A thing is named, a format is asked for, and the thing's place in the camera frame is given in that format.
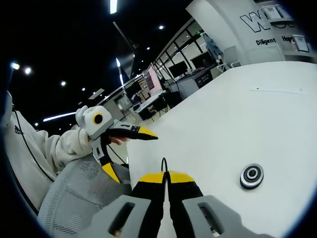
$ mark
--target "person's hand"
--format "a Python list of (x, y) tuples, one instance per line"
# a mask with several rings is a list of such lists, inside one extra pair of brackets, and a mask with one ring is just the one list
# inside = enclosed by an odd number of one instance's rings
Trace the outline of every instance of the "person's hand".
[(109, 137), (110, 141), (112, 143), (115, 143), (117, 145), (121, 145), (121, 141), (126, 142), (128, 139), (126, 137)]

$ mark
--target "person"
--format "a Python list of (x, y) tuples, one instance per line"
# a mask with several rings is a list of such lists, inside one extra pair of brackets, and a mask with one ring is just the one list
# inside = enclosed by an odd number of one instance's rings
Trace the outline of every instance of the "person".
[[(16, 182), (30, 206), (38, 211), (54, 182), (56, 174), (68, 162), (92, 152), (84, 128), (77, 127), (64, 134), (49, 136), (47, 131), (36, 131), (23, 115), (12, 109), (12, 98), (7, 92), (5, 112), (1, 121), (4, 148)], [(118, 145), (126, 138), (110, 138)]]

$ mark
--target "gray gripper base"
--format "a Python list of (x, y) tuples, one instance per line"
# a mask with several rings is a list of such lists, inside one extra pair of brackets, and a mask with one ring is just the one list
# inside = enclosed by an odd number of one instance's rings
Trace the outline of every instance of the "gray gripper base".
[(119, 218), (121, 209), (128, 205), (133, 209), (124, 224), (120, 238), (137, 238), (150, 200), (122, 195), (109, 206), (96, 213), (91, 225), (78, 234), (79, 238), (115, 238), (109, 233), (115, 219)]
[(211, 226), (201, 210), (202, 207), (219, 226), (221, 234), (218, 238), (272, 238), (266, 234), (258, 235), (245, 228), (238, 213), (211, 195), (186, 199), (183, 200), (183, 204), (192, 223), (195, 238), (214, 237)]

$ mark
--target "adidas logo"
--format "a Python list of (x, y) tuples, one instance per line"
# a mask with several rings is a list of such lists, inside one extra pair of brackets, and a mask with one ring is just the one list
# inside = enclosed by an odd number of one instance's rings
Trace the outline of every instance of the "adidas logo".
[(17, 126), (14, 127), (14, 132), (15, 132), (15, 134), (18, 134), (18, 135), (24, 134), (24, 133), (20, 130), (20, 128), (18, 128)]

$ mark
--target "computer monitor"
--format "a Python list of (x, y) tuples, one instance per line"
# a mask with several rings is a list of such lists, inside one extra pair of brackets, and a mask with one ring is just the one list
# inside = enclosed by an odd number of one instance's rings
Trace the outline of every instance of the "computer monitor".
[(215, 59), (211, 57), (208, 52), (202, 53), (201, 55), (192, 58), (191, 62), (193, 62), (195, 68), (209, 67), (214, 64), (217, 64)]
[(173, 77), (176, 78), (187, 72), (187, 64), (185, 63), (185, 61), (182, 61), (180, 63), (177, 63), (176, 65), (169, 67), (168, 69)]
[(149, 88), (151, 96), (163, 91), (162, 86), (159, 82), (159, 78), (157, 76), (157, 73), (155, 72), (152, 64), (150, 64), (147, 71), (145, 71), (143, 77), (145, 78), (145, 82)]
[(132, 98), (134, 94), (140, 92), (142, 90), (140, 84), (138, 82), (134, 82), (130, 87), (125, 89), (125, 92), (128, 98)]

